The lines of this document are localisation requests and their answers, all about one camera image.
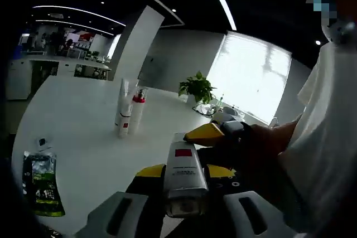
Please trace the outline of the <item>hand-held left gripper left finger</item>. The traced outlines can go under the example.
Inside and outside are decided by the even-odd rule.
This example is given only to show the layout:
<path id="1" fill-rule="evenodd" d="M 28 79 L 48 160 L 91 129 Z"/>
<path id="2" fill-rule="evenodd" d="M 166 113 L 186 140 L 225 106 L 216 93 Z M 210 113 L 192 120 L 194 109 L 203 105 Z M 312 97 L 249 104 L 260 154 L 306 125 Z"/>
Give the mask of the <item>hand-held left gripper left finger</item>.
<path id="1" fill-rule="evenodd" d="M 159 235 L 164 212 L 166 165 L 139 171 L 125 192 L 116 192 L 88 214 L 77 235 Z"/>

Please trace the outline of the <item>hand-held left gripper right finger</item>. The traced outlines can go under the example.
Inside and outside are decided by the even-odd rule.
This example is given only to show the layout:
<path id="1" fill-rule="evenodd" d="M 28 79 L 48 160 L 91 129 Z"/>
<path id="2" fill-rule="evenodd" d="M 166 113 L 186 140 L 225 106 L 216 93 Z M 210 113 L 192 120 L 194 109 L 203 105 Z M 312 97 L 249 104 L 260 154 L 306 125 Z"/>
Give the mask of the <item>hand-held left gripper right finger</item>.
<path id="1" fill-rule="evenodd" d="M 227 235 L 297 235 L 283 213 L 254 191 L 240 190 L 235 172 L 206 166 L 211 197 L 211 213 L 218 232 Z"/>

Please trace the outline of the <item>person's right hand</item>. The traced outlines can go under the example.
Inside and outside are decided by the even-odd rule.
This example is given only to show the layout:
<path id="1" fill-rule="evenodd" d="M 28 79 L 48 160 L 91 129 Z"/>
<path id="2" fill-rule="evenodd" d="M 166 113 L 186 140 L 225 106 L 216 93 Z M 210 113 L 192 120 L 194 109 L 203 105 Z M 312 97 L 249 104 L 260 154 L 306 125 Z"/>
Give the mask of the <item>person's right hand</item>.
<path id="1" fill-rule="evenodd" d="M 276 141 L 272 129 L 259 125 L 243 124 L 238 159 L 246 170 L 265 169 L 277 164 Z"/>

